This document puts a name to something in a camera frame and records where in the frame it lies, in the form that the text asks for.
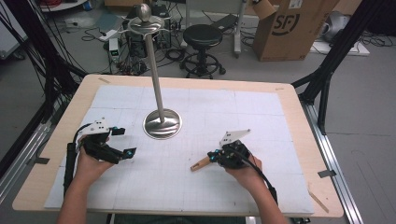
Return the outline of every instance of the chair base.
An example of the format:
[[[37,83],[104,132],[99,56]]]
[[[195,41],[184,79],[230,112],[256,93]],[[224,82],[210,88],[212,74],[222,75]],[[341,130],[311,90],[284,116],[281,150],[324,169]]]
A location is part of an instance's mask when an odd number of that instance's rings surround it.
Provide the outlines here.
[[[188,72],[186,78],[189,78],[190,75],[193,74],[198,77],[209,76],[210,79],[213,79],[212,74],[218,70],[221,75],[226,73],[226,70],[221,63],[219,63],[213,55],[205,52],[194,53],[186,57],[180,64],[180,69],[186,69]]]

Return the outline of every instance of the metal rail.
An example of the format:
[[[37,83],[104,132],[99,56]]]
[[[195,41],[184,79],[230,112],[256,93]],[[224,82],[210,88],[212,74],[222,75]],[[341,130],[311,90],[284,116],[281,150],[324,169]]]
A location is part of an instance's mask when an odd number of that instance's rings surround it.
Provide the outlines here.
[[[361,213],[358,210],[358,206],[353,200],[352,194],[347,186],[347,182],[344,179],[343,172],[338,160],[335,157],[332,145],[330,144],[327,135],[322,134],[318,126],[318,112],[314,105],[307,105],[302,103],[304,112],[310,122],[311,129],[314,136],[317,139],[320,153],[322,154],[323,160],[329,171],[335,171],[336,175],[332,176],[332,182],[337,190],[338,197],[340,198],[341,204],[344,207],[346,217],[350,224],[362,224]]]

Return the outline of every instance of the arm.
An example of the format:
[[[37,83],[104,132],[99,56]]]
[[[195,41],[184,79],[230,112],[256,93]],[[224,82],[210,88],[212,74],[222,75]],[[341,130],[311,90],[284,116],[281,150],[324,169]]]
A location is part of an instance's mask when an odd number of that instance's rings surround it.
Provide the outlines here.
[[[250,156],[249,159],[253,163],[256,163],[258,167],[262,167],[262,162],[259,159],[253,156]],[[259,208],[262,224],[287,223],[264,181],[253,168],[245,167],[237,170],[226,169],[226,172],[235,177],[238,183],[251,194]]]
[[[58,224],[86,222],[87,196],[90,186],[112,165],[107,161],[96,160],[87,155],[83,147],[81,148],[76,175],[64,196]]]

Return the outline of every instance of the power strip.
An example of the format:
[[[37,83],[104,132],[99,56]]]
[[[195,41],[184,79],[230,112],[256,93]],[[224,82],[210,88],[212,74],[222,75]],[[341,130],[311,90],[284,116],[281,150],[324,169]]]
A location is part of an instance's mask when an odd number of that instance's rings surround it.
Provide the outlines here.
[[[111,36],[113,36],[114,34],[116,34],[117,31],[116,30],[110,30],[106,33],[106,35],[102,35],[101,37],[99,37],[99,39],[103,40],[103,41],[107,41]]]

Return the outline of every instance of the table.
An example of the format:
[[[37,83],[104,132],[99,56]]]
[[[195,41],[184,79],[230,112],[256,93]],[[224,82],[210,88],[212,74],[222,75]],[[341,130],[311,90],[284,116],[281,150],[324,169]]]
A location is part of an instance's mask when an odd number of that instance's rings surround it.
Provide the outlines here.
[[[311,217],[340,217],[344,214],[332,181],[329,177],[320,178],[318,175],[318,172],[326,170],[326,166],[320,156],[317,143],[295,89],[290,84],[180,78],[160,78],[160,82],[164,88],[277,93],[304,172],[306,185],[312,197],[315,213]],[[96,91],[101,85],[147,87],[151,86],[152,83],[150,77],[102,75],[85,77],[41,154],[41,157],[50,158],[49,163],[47,165],[35,165],[13,203],[14,209],[20,211],[50,211],[50,209],[44,208],[44,203],[49,195],[58,166],[64,157],[65,146],[71,141],[70,139],[73,139],[76,129],[78,129]]]

